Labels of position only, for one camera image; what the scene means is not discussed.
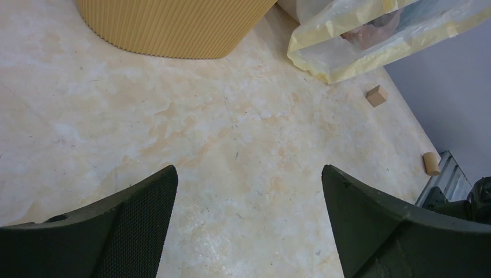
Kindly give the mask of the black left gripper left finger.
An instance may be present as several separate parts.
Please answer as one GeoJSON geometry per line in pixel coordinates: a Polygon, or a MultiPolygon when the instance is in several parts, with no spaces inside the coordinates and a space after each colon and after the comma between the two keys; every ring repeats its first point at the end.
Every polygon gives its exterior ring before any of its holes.
{"type": "Polygon", "coordinates": [[[174,166],[45,222],[1,228],[2,277],[155,277],[178,188],[174,166]]]}

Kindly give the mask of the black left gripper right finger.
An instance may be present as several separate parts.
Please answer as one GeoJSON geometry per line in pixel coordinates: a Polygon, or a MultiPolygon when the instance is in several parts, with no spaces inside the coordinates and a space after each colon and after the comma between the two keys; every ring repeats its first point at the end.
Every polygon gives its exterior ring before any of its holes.
{"type": "Polygon", "coordinates": [[[333,165],[321,179],[345,277],[490,276],[490,225],[415,206],[333,165]]]}

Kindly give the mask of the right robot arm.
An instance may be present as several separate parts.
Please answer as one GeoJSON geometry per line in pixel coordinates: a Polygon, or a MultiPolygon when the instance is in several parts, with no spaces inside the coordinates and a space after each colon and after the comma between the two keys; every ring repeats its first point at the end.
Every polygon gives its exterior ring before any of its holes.
{"type": "Polygon", "coordinates": [[[455,202],[450,202],[435,186],[429,191],[422,207],[450,217],[490,225],[490,177],[481,178],[465,200],[455,202]]]}

